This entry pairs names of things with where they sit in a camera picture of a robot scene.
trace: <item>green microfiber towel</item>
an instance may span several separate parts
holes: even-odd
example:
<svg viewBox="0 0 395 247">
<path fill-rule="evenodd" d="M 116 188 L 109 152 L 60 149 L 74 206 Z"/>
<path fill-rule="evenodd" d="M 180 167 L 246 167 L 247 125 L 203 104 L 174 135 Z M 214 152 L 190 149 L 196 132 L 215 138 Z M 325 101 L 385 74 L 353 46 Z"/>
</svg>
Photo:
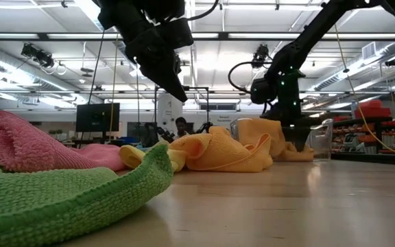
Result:
<svg viewBox="0 0 395 247">
<path fill-rule="evenodd" d="M 167 146 L 118 176 L 108 168 L 6 174 L 0 170 L 0 246 L 62 242 L 120 220 L 166 190 Z"/>
</svg>

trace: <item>computer monitor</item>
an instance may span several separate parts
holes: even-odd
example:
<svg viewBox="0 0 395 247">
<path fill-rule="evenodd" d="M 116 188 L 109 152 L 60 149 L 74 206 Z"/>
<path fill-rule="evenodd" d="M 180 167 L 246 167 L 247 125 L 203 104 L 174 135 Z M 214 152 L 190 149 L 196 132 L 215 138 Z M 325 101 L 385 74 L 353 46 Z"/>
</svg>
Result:
<svg viewBox="0 0 395 247">
<path fill-rule="evenodd" d="M 128 122 L 128 137 L 135 137 L 144 148 L 152 147 L 159 141 L 156 123 Z"/>
<path fill-rule="evenodd" d="M 76 132 L 108 132 L 112 116 L 112 131 L 119 131 L 120 103 L 77 106 Z"/>
</svg>

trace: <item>table surface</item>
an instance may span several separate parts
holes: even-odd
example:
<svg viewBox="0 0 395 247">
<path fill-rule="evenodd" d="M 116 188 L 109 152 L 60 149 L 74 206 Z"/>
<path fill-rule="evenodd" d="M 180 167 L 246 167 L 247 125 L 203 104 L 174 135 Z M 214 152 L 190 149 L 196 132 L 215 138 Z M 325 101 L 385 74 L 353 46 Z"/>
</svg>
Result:
<svg viewBox="0 0 395 247">
<path fill-rule="evenodd" d="M 395 165 L 180 172 L 136 213 L 62 246 L 395 246 Z"/>
</svg>

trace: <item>person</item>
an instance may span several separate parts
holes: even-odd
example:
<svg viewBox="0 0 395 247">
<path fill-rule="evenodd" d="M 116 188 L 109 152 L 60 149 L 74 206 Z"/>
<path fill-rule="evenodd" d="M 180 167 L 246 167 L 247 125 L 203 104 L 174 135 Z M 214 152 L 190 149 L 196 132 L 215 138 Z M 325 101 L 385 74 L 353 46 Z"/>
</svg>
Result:
<svg viewBox="0 0 395 247">
<path fill-rule="evenodd" d="M 176 119 L 176 128 L 178 129 L 178 136 L 176 137 L 177 139 L 189 134 L 187 131 L 185 131 L 187 129 L 187 121 L 185 121 L 184 117 L 179 117 Z"/>
</svg>

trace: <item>towel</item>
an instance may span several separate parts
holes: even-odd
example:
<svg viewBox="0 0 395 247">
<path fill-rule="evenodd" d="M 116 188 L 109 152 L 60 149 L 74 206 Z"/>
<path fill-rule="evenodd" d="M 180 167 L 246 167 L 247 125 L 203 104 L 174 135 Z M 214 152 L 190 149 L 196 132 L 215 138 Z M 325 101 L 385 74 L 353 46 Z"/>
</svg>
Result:
<svg viewBox="0 0 395 247">
<path fill-rule="evenodd" d="M 297 152 L 292 143 L 286 142 L 281 128 L 281 122 L 267 119 L 237 120 L 239 142 L 243 145 L 256 143 L 263 133 L 268 133 L 271 139 L 269 154 L 275 161 L 312 161 L 314 151 L 306 146 L 302 152 Z"/>
<path fill-rule="evenodd" d="M 272 165 L 270 136 L 262 134 L 254 145 L 241 145 L 225 127 L 213 126 L 208 134 L 192 134 L 170 144 L 187 153 L 186 164 L 195 171 L 261 172 Z"/>
<path fill-rule="evenodd" d="M 0 166 L 12 172 L 52 169 L 125 168 L 119 147 L 91 144 L 76 150 L 65 147 L 15 114 L 0 110 Z"/>
<path fill-rule="evenodd" d="M 275 158 L 275 161 L 291 161 L 291 162 L 303 162 L 312 161 L 315 155 L 315 150 L 310 148 L 308 145 L 304 146 L 302 152 L 298 152 L 295 145 L 290 142 L 286 142 L 285 149 Z"/>
<path fill-rule="evenodd" d="M 166 190 L 172 177 L 166 145 L 125 176 L 105 167 L 0 169 L 0 246 L 50 245 L 108 226 Z"/>
<path fill-rule="evenodd" d="M 160 141 L 154 147 L 158 145 L 169 145 L 167 141 Z M 143 160 L 145 154 L 149 152 L 152 148 L 148 148 L 146 152 L 133 147 L 131 145 L 124 145 L 120 148 L 120 157 L 124 164 L 129 168 L 135 169 Z M 179 172 L 185 165 L 185 158 L 187 153 L 180 150 L 168 149 L 167 154 L 171 162 L 171 168 L 174 172 Z"/>
</svg>

